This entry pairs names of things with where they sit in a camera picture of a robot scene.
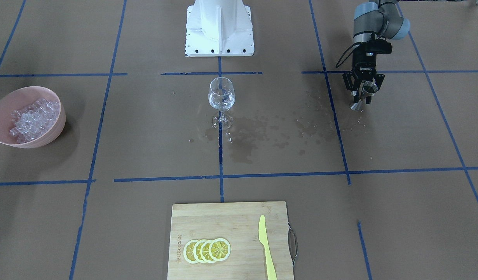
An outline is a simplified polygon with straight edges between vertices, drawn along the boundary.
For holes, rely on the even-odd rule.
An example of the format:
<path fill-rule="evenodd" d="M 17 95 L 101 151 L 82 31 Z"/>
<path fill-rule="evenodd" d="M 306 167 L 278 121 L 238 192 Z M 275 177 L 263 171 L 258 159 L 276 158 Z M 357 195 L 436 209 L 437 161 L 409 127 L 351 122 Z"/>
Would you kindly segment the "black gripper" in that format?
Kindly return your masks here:
<path fill-rule="evenodd" d="M 352 69 L 343 73 L 344 85 L 352 96 L 358 95 L 356 84 L 366 82 L 366 104 L 371 104 L 372 97 L 380 89 L 385 79 L 384 74 L 377 73 L 377 55 L 392 53 L 393 46 L 388 41 L 367 41 L 356 46 L 352 51 Z"/>

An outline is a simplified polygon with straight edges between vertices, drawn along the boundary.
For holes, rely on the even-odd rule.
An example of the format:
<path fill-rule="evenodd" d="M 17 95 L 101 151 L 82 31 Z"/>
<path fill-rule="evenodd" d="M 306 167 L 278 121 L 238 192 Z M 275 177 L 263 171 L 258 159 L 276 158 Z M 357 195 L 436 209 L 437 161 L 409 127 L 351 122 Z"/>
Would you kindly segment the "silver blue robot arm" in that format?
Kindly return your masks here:
<path fill-rule="evenodd" d="M 397 0 L 369 0 L 356 7 L 353 17 L 353 44 L 349 47 L 352 68 L 343 74 L 351 92 L 351 110 L 361 111 L 371 104 L 382 86 L 384 74 L 377 71 L 377 56 L 393 51 L 391 40 L 401 40 L 411 23 L 399 14 Z"/>

